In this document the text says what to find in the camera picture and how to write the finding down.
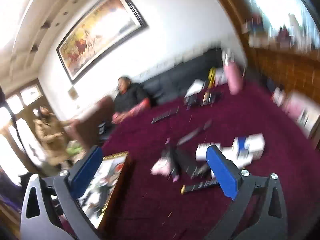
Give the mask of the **long black pen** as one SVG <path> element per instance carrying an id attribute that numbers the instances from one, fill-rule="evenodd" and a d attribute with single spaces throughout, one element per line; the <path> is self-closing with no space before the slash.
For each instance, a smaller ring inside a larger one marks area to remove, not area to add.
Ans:
<path id="1" fill-rule="evenodd" d="M 183 185 L 181 188 L 181 194 L 185 194 L 185 193 L 189 193 L 189 192 L 193 192 L 193 191 L 198 191 L 201 189 L 206 189 L 208 187 L 217 185 L 218 182 L 216 179 L 211 179 L 211 180 L 206 180 L 206 181 L 202 181 L 198 184 L 194 184 L 194 185 Z"/>

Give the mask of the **pink fluffy brooch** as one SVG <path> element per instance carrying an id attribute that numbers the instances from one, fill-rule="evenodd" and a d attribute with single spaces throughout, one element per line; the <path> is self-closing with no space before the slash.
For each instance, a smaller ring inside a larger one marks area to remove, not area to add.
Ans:
<path id="1" fill-rule="evenodd" d="M 159 158 L 151 169 L 151 174 L 156 176 L 171 176 L 172 181 L 175 183 L 180 177 L 180 172 L 178 170 L 178 165 L 174 158 L 170 155 Z"/>

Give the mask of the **gold rimmed white tray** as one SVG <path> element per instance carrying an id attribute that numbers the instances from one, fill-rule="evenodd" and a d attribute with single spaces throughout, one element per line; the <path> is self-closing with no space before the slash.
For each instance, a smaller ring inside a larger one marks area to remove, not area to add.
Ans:
<path id="1" fill-rule="evenodd" d="M 101 231 L 111 213 L 111 203 L 123 182 L 126 169 L 130 164 L 129 152 L 120 152 L 103 157 L 97 172 L 88 188 L 78 198 L 78 203 L 92 225 Z"/>

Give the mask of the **white blue medicine box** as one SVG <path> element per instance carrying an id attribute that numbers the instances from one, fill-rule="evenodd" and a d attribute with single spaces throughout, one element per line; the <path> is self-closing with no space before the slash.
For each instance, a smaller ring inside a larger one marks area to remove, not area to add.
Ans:
<path id="1" fill-rule="evenodd" d="M 237 159 L 251 156 L 253 160 L 258 160 L 263 155 L 265 139 L 262 133 L 249 135 L 247 137 L 236 137 L 233 147 Z"/>

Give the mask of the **woman in beige coat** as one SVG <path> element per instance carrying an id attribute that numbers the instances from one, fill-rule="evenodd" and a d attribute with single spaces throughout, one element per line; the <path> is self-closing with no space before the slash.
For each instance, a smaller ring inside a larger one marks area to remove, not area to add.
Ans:
<path id="1" fill-rule="evenodd" d="M 61 121 L 45 106 L 39 106 L 34 120 L 36 135 L 46 152 L 46 160 L 52 166 L 63 166 L 69 159 L 65 127 L 73 120 Z"/>

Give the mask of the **maroon velvet table cloth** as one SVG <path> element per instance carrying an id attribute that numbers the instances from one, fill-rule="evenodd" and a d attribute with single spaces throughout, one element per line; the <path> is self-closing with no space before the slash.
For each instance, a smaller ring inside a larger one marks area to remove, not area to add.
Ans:
<path id="1" fill-rule="evenodd" d="M 202 239 L 218 222 L 231 200 L 218 186 L 181 194 L 183 185 L 200 182 L 181 174 L 177 182 L 154 176 L 151 169 L 165 143 L 177 147 L 199 165 L 205 144 L 231 148 L 236 137 L 262 133 L 263 155 L 247 169 L 256 176 L 279 176 L 287 208 L 289 236 L 309 231 L 319 215 L 319 153 L 300 127 L 270 99 L 266 90 L 247 83 L 231 95 L 227 85 L 216 88 L 222 98 L 212 106 L 186 109 L 181 99 L 126 119 L 105 141 L 104 155 L 127 151 L 133 167 L 126 172 L 112 216 L 99 232 L 102 239 Z M 151 124 L 154 117 L 179 107 L 177 114 Z M 204 132 L 177 146 L 186 134 L 212 120 Z"/>

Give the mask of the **black pen purple ends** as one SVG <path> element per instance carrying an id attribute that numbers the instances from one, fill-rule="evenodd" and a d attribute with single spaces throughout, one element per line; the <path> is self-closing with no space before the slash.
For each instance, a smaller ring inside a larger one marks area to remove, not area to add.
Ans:
<path id="1" fill-rule="evenodd" d="M 212 120 L 208 120 L 203 126 L 198 127 L 197 129 L 186 134 L 177 142 L 177 146 L 185 144 L 186 142 L 188 142 L 191 139 L 193 139 L 194 137 L 196 137 L 198 134 L 206 131 L 211 126 L 211 124 L 212 124 Z"/>

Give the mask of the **black wrapper pile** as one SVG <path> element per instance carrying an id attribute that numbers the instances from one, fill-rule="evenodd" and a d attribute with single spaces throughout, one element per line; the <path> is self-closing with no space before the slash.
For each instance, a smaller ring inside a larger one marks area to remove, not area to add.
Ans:
<path id="1" fill-rule="evenodd" d="M 195 79 L 191 86 L 187 89 L 184 97 L 184 106 L 190 109 L 194 106 L 212 106 L 222 98 L 222 92 L 211 91 L 206 81 Z"/>

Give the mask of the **black pen with green ends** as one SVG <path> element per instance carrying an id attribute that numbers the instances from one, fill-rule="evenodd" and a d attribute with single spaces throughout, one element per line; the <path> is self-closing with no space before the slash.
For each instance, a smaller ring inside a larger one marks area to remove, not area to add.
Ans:
<path id="1" fill-rule="evenodd" d="M 166 118 L 168 118 L 170 116 L 173 116 L 173 115 L 177 114 L 178 111 L 179 111 L 179 107 L 177 107 L 175 109 L 171 109 L 171 110 L 169 110 L 169 111 L 167 111 L 167 112 L 165 112 L 165 113 L 163 113 L 163 114 L 161 114 L 159 116 L 156 116 L 151 121 L 151 124 L 155 124 L 155 123 L 157 123 L 157 122 L 159 122 L 159 121 L 161 121 L 163 119 L 166 119 Z"/>

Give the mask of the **pink tumbler bottle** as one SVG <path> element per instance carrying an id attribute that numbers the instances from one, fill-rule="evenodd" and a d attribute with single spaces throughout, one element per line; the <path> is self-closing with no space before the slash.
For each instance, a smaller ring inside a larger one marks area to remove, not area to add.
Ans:
<path id="1" fill-rule="evenodd" d="M 222 56 L 223 71 L 227 79 L 229 92 L 231 95 L 238 94 L 243 88 L 243 79 L 240 69 L 236 62 L 234 62 L 230 55 L 225 53 Z"/>

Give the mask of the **seated man in black vest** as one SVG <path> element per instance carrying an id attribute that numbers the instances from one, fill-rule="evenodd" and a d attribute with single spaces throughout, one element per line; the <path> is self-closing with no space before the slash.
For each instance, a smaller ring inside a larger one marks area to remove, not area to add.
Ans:
<path id="1" fill-rule="evenodd" d="M 119 124 L 151 107 L 147 92 L 127 76 L 118 79 L 118 94 L 114 100 L 112 123 Z"/>

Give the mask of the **black leather sofa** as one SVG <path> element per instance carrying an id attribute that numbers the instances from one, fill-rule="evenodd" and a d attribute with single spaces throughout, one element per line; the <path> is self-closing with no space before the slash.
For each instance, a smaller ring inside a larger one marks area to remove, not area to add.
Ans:
<path id="1" fill-rule="evenodd" d="M 179 63 L 142 82 L 141 86 L 151 98 L 152 106 L 163 105 L 184 97 L 196 79 L 206 81 L 213 67 L 222 67 L 222 50 L 219 47 L 209 49 L 201 56 L 187 62 Z"/>

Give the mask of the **wooden cabinet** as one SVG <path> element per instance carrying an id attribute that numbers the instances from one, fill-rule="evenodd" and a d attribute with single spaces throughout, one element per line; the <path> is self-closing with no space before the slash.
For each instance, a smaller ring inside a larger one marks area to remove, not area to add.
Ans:
<path id="1" fill-rule="evenodd" d="M 284 86 L 319 103 L 319 53 L 295 54 L 288 50 L 251 48 L 242 25 L 251 16 L 245 0 L 218 0 L 231 19 L 247 57 L 248 65 Z"/>

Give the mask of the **framed horse painting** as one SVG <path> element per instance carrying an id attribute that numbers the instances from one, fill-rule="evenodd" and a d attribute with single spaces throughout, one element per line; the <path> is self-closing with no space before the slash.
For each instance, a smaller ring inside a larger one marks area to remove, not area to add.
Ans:
<path id="1" fill-rule="evenodd" d="M 56 48 L 71 84 L 78 82 L 103 56 L 147 27 L 131 0 L 99 0 Z"/>

